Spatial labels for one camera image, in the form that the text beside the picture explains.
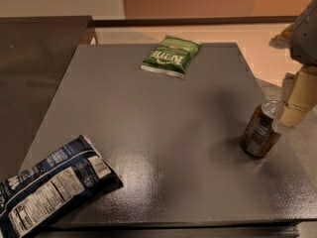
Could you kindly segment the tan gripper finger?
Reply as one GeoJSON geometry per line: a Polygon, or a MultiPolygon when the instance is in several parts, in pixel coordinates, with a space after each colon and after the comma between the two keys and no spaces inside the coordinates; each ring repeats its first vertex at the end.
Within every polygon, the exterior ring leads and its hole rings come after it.
{"type": "Polygon", "coordinates": [[[291,43],[294,25],[291,24],[269,41],[269,45],[276,49],[288,49],[291,43]]]}
{"type": "Polygon", "coordinates": [[[304,64],[296,74],[287,73],[281,89],[278,121],[296,127],[317,105],[317,66],[304,64]]]}

